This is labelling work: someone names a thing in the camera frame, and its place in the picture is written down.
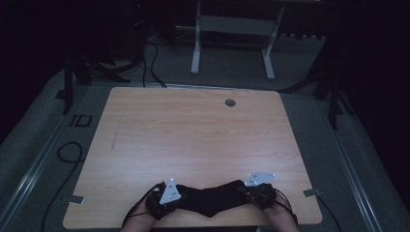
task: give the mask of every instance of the table leg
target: table leg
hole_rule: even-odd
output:
[[[68,57],[64,63],[64,111],[67,115],[73,105],[73,67],[71,57]]]
[[[196,25],[195,25],[195,48],[193,49],[192,66],[190,73],[199,73],[199,60],[201,56],[201,44],[199,42],[201,34],[201,1],[196,1]]]
[[[278,34],[278,29],[280,26],[281,18],[283,16],[283,12],[284,12],[284,7],[280,7],[277,20],[275,21],[275,25],[272,28],[272,33],[269,39],[269,44],[266,48],[262,49],[262,57],[263,57],[263,62],[265,64],[266,76],[270,80],[275,79],[274,69],[272,68],[272,62],[271,62],[271,51],[272,51],[272,47],[274,46],[275,38],[277,37],[277,34]]]

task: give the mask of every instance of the table top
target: table top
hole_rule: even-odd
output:
[[[231,99],[234,106],[227,106]],[[291,202],[301,224],[322,220],[280,95],[271,91],[113,88],[82,168],[66,228],[120,227],[153,185],[173,178],[196,189],[246,181],[252,171]],[[269,224],[251,205],[208,218],[177,210],[156,227]]]

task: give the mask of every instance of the round hole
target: round hole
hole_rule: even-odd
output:
[[[225,104],[226,104],[227,106],[229,106],[229,107],[233,107],[233,106],[235,106],[236,102],[235,102],[235,100],[227,99],[227,100],[225,101]]]

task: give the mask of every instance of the gray carpet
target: gray carpet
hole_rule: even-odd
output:
[[[199,75],[190,74],[192,43],[190,37],[181,38],[176,44],[160,44],[161,38],[153,38],[159,47],[155,63],[155,73],[168,84],[241,88],[255,90],[277,90],[288,87],[305,78],[314,57],[323,41],[293,38],[279,38],[272,55],[276,79],[265,77],[261,53],[256,48],[239,48],[231,44],[220,46],[214,42],[204,42]],[[155,49],[147,46],[147,60],[154,57]],[[132,79],[131,84],[141,86],[142,70],[124,74]],[[153,81],[150,75],[147,81]],[[26,116],[3,142],[0,148],[0,184],[2,193],[1,209],[6,209],[27,169],[36,157],[44,151],[44,144],[54,136],[55,143],[49,146],[50,157],[46,161],[43,174],[37,180],[21,211],[16,214],[10,231],[38,231],[43,213],[50,199],[71,172],[73,165],[60,161],[57,150],[67,142],[76,141],[86,156],[109,91],[120,84],[96,78],[91,87],[75,85],[75,102],[71,114],[61,115],[64,103],[54,99],[57,90],[63,88],[62,74],[50,79]],[[333,131],[323,117],[326,101],[315,101],[311,84],[291,95],[281,95],[292,129],[295,133],[307,173],[314,188],[320,189],[323,200],[337,217],[343,231],[367,231],[366,222],[358,207],[356,195],[351,189],[341,165],[339,149],[333,139]],[[337,116],[337,135],[352,160],[358,177],[363,183],[368,199],[383,231],[410,231],[410,217],[402,206],[377,154],[369,141],[360,121],[343,110]],[[70,127],[74,114],[90,115],[93,121],[88,128]],[[61,133],[53,134],[59,125]],[[78,150],[68,146],[63,151],[67,159],[75,160]],[[57,196],[45,221],[45,231],[67,231],[62,219],[68,204],[64,196],[73,192],[81,165]],[[317,225],[301,225],[302,231],[337,231],[337,226],[323,205],[320,205],[323,221]],[[87,231],[118,231],[119,229],[99,229]],[[244,228],[196,228],[169,231],[255,231]]]

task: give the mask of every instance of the dark background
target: dark background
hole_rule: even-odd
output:
[[[140,15],[172,40],[176,24],[194,25],[195,1],[139,1]],[[254,15],[238,1],[224,13]],[[220,1],[204,11],[218,14]],[[266,1],[257,4],[268,4]],[[395,1],[322,1],[287,3],[279,29],[283,35],[327,37],[315,62],[326,69],[345,58],[348,94],[380,159],[407,209],[410,171],[410,3]],[[270,13],[260,14],[270,17]],[[13,129],[48,80],[75,50],[97,61],[128,57],[138,35],[131,30],[127,1],[2,1],[0,3],[0,141]]]

